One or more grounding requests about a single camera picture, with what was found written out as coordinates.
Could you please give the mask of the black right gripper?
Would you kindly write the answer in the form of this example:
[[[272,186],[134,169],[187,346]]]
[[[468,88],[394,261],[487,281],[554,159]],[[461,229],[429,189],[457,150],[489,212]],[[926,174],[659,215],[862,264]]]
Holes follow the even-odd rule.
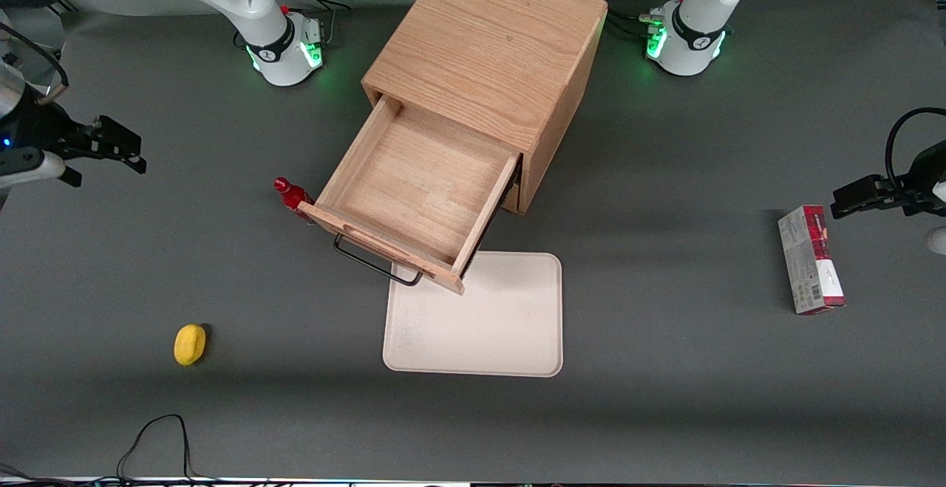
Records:
[[[19,102],[1,120],[2,151],[33,147],[65,160],[114,160],[138,174],[146,173],[146,160],[139,157],[142,140],[138,133],[101,115],[94,120],[94,140],[105,150],[92,150],[86,127],[72,120],[57,103],[38,104],[38,91],[32,87],[24,90]]]

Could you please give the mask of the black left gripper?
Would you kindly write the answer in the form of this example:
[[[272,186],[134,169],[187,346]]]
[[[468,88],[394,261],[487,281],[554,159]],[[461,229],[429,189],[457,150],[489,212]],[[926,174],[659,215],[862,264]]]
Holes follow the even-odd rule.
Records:
[[[944,200],[934,190],[936,185],[944,184],[944,174],[945,143],[937,143],[921,151],[909,170],[898,177],[903,194],[910,201],[903,205],[889,178],[871,174],[832,192],[834,203],[830,206],[831,215],[835,220],[840,220],[857,212],[902,208],[906,217],[922,212],[943,217]]]

